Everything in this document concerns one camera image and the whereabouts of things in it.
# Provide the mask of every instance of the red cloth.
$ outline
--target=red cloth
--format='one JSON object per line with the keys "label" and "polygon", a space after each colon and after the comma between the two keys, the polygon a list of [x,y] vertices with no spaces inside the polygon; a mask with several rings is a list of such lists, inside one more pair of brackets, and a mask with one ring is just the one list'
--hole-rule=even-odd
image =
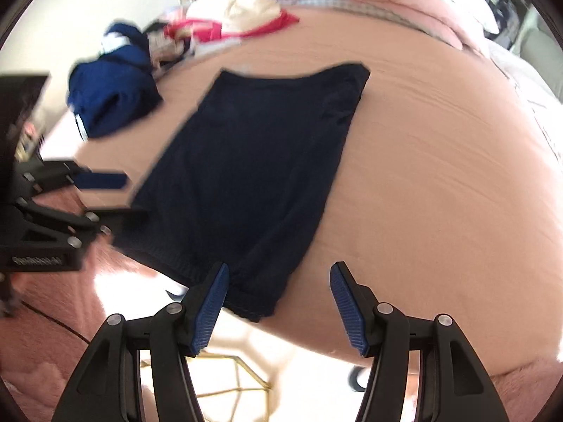
{"label": "red cloth", "polygon": [[164,35],[175,39],[178,30],[191,27],[193,37],[197,38],[200,43],[208,43],[226,38],[250,38],[252,36],[267,35],[297,22],[299,22],[299,17],[289,14],[285,9],[282,9],[280,15],[271,22],[243,33],[223,33],[222,25],[214,20],[184,19],[167,25],[164,28]]}

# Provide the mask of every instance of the gold wire frame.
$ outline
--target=gold wire frame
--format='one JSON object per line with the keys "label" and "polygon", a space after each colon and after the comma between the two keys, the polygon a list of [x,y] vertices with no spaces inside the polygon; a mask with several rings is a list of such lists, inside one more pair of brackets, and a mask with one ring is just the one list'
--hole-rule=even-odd
{"label": "gold wire frame", "polygon": [[[231,356],[231,355],[226,355],[226,354],[214,354],[211,352],[206,352],[206,351],[202,351],[200,352],[200,354],[195,358],[195,359],[222,359],[222,360],[231,360],[234,363],[235,366],[235,378],[236,378],[236,387],[232,388],[232,389],[226,389],[226,390],[218,390],[217,392],[209,392],[209,393],[202,393],[197,395],[198,398],[206,398],[206,397],[214,397],[217,395],[224,395],[226,393],[232,393],[232,392],[236,392],[236,400],[235,403],[233,405],[233,409],[231,411],[231,417],[229,419],[229,422],[233,422],[235,415],[236,415],[236,409],[239,406],[239,401],[240,398],[243,394],[243,392],[264,392],[264,397],[265,397],[265,413],[264,413],[264,422],[269,422],[270,421],[270,391],[272,390],[272,386],[269,382],[264,381],[264,379],[260,378],[260,376],[258,376],[258,374],[252,369],[250,368],[249,365],[246,364],[246,362],[244,362],[243,359],[241,359],[238,356]],[[251,388],[243,388],[240,386],[240,368],[242,368],[244,371],[246,371],[252,379],[254,379],[256,381],[256,383],[258,384],[257,387],[251,387]],[[210,420],[210,418],[206,418],[206,420],[208,422],[213,422],[212,420]]]}

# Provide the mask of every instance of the blue gripper pad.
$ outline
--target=blue gripper pad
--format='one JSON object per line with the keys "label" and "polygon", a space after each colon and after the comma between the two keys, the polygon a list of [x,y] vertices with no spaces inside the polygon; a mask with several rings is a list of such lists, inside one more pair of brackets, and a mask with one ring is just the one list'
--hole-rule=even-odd
{"label": "blue gripper pad", "polygon": [[350,287],[348,287],[337,265],[333,265],[330,269],[330,290],[334,301],[336,301],[350,343],[362,356],[366,355],[369,344],[365,337],[364,317],[361,315]]}
{"label": "blue gripper pad", "polygon": [[215,281],[213,281],[209,288],[205,300],[203,300],[198,315],[195,317],[194,338],[190,345],[195,355],[199,354],[209,344],[209,339],[215,328],[215,323],[223,306],[224,298],[227,296],[228,289],[229,267],[223,264],[215,277]]}
{"label": "blue gripper pad", "polygon": [[79,173],[72,180],[79,190],[120,190],[129,179],[125,173]]}

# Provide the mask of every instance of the wall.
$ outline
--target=wall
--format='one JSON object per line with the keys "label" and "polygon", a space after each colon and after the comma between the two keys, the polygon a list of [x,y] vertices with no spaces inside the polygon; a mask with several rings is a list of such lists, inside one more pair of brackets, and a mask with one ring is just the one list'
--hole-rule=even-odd
{"label": "wall", "polygon": [[66,110],[68,73],[96,55],[115,19],[144,27],[178,0],[34,0],[0,50],[0,73],[49,71],[51,80],[36,109],[47,126]]}

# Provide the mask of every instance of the folded shirt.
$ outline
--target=folded shirt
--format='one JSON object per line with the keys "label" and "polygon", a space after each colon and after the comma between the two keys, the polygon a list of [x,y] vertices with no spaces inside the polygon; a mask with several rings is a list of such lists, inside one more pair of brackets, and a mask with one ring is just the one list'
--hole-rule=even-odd
{"label": "folded shirt", "polygon": [[272,315],[323,215],[369,71],[300,78],[223,71],[132,204],[148,211],[114,245],[191,287],[230,269],[224,306]]}

